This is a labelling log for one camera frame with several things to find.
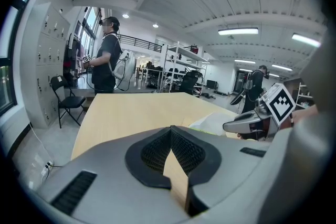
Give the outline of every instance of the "desk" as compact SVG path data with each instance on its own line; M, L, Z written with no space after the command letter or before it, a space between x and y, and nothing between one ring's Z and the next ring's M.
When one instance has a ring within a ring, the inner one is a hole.
M213 112L237 115L182 92L97 94L81 124L71 159L105 141L170 125L188 127ZM227 136L237 138L232 133ZM163 174L171 179L171 194L184 206L187 176L172 151Z

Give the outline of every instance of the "white cabinet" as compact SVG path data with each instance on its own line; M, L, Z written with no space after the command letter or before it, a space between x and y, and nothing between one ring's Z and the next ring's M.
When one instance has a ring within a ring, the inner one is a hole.
M51 78L63 74L70 24L51 3L34 6L24 31L20 55L21 89L30 121L47 128L58 116L58 100ZM64 89L57 93L64 98Z

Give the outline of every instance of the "man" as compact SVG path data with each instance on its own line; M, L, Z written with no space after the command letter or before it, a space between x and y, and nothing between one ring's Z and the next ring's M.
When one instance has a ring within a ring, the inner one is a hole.
M98 50L97 57L84 64L84 68L93 66L92 83L94 84L94 94L113 93L115 77L111 69L114 70L119 56L122 53L117 38L119 21L115 17L109 17L102 22L104 37Z
M242 113L251 111L255 108L255 101L259 98L260 94L264 91L262 85L262 79L267 73L267 67L262 65L259 69L252 73L252 88L247 91L245 96L245 105Z

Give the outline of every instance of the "white shelving unit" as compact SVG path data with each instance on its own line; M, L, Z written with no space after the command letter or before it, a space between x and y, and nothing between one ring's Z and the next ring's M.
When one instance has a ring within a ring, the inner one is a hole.
M304 99L304 98L313 99L313 96L311 96L311 95L304 95L304 94L302 94L302 88L306 88L306 87L307 87L306 85L300 83L298 97L296 98L296 102L295 102L296 106L298 106L300 108L303 108L303 109L306 109L307 107L301 105L299 103L299 99Z
M195 60L196 61L196 64L194 63L189 63L189 62L185 62L185 61L181 61L178 59L178 56L179 54L185 56L187 59L192 59L192 60ZM167 51L166 51L166 54L165 54L165 62L164 62L164 67L165 68L165 64L167 61L170 61L172 62L174 65L173 65L173 71L164 71L163 70L163 74L162 74L162 79L161 79L161 84L160 84L160 92L165 88L165 86L169 83L165 83L164 80L163 80L163 77L164 77L164 74L166 73L172 73L172 78L174 77L175 74L178 74L178 75L181 75L180 73L175 73L175 68L176 68L176 64L179 64L179 65L183 65L183 66L186 66L188 68L193 68L193 69L196 69L197 71L200 71L201 69L204 69L205 72L204 72L204 78L206 76L206 70L207 70L207 63L208 63L208 60L207 59L204 59L202 58L201 56L193 53L192 51L189 51L189 50L186 50L184 49L180 43L178 42L177 45L172 45L172 46L168 46L167 47ZM172 90L172 83L170 83L170 87L169 87L169 92L171 92ZM200 95L202 95L202 91L203 91L203 86L204 86L204 81L203 81L203 84L202 86L194 86L194 88L200 88L201 89L201 92L200 92Z

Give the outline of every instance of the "black t-shirt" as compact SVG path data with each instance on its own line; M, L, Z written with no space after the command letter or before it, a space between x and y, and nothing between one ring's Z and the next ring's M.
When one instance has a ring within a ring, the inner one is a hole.
M264 73L260 70L256 70L252 74L252 89L248 91L248 95L251 100L256 100L259 95L263 92L262 79L264 78Z
M111 53L110 63L112 70L115 69L119 56L122 53L119 41L115 35L117 32L111 32L107 34L98 50L97 58L103 55L103 51ZM110 84L115 82L114 76L111 74L111 70L108 63L93 68L92 83L95 85Z

